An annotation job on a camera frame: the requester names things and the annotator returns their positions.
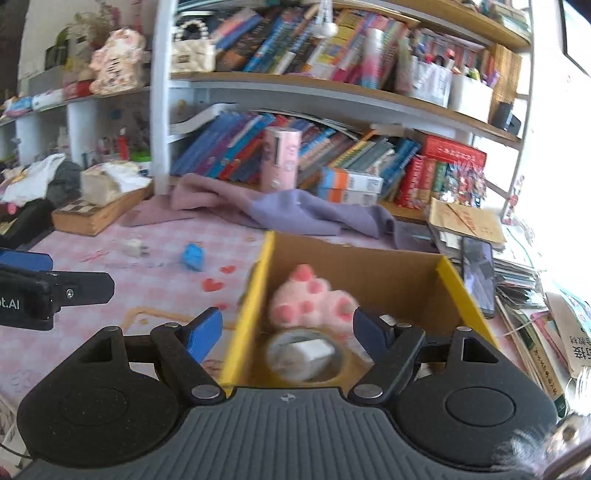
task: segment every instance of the cat paw plush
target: cat paw plush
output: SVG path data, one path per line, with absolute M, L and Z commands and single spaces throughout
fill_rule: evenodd
M 324 327 L 337 335 L 353 335 L 353 313 L 359 303 L 347 292 L 331 290 L 312 267 L 298 265 L 279 287 L 269 306 L 269 319 L 280 328 Z

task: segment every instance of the black cable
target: black cable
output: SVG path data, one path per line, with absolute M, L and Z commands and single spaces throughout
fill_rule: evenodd
M 0 443 L 0 447 L 2 447 L 4 450 L 6 450 L 7 452 L 16 455 L 17 457 L 22 457 L 22 458 L 26 458 L 28 460 L 33 460 L 33 457 L 29 457 L 28 455 L 23 455 L 22 453 L 17 453 L 14 450 L 8 448 L 7 446 L 4 446 L 2 443 Z

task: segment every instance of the wooden box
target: wooden box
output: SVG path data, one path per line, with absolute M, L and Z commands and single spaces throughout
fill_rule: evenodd
M 75 200 L 51 214 L 53 225 L 60 232 L 95 236 L 151 195 L 152 191 L 150 184 L 144 189 L 129 192 L 104 207 L 92 205 L 82 199 Z

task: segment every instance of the pen holder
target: pen holder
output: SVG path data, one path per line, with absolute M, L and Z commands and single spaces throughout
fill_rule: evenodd
M 487 123 L 491 110 L 492 88 L 464 75 L 454 75 L 448 108 Z
M 418 61 L 418 58 L 411 56 L 399 62 L 395 91 L 447 107 L 452 77 L 451 70 L 434 63 Z

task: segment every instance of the pink tumbler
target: pink tumbler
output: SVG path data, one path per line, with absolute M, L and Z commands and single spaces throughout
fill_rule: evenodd
M 272 193 L 296 187 L 301 132 L 295 128 L 265 128 L 261 191 Z

